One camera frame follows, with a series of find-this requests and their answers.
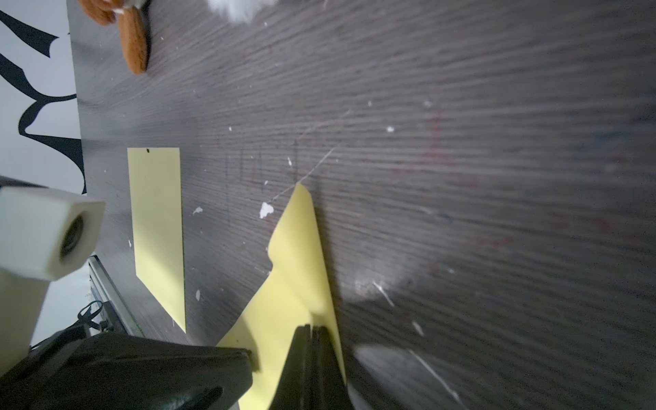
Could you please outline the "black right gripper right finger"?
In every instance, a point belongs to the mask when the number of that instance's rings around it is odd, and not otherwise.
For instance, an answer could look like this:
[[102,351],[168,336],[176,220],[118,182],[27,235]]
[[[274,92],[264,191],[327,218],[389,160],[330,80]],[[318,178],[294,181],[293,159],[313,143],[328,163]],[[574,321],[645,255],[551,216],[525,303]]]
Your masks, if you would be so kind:
[[312,336],[314,349],[312,409],[353,410],[328,329],[317,326],[313,329]]

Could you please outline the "yellow square paper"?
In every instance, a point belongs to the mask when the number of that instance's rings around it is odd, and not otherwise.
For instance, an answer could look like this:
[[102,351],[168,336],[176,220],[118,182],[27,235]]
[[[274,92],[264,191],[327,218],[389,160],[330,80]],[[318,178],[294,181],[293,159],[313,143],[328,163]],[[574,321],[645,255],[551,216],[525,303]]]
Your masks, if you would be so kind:
[[273,231],[268,257],[271,273],[218,343],[252,353],[253,384],[238,401],[242,409],[271,404],[299,326],[326,327],[339,368],[345,369],[312,196],[302,184],[295,186]]

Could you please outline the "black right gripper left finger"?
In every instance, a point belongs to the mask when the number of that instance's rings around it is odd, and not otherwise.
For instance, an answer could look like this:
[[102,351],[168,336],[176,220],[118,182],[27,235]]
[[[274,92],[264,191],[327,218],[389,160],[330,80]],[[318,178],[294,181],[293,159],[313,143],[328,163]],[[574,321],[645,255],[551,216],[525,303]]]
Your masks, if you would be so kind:
[[291,340],[271,410],[310,409],[312,404],[313,339],[311,325],[298,326]]

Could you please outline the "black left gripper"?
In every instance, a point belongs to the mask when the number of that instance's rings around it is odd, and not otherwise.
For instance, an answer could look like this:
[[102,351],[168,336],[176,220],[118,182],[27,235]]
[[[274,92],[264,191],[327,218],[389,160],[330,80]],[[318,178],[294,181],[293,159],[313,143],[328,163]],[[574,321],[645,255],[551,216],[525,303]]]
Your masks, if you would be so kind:
[[60,331],[1,378],[3,409],[228,409],[253,384],[250,353]]

